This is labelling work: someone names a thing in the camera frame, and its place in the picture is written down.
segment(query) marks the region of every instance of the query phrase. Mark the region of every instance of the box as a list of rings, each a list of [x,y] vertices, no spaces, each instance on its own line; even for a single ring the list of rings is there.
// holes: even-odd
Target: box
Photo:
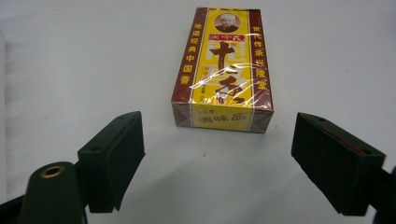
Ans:
[[[274,107],[258,9],[196,9],[172,108],[180,127],[265,133]]]

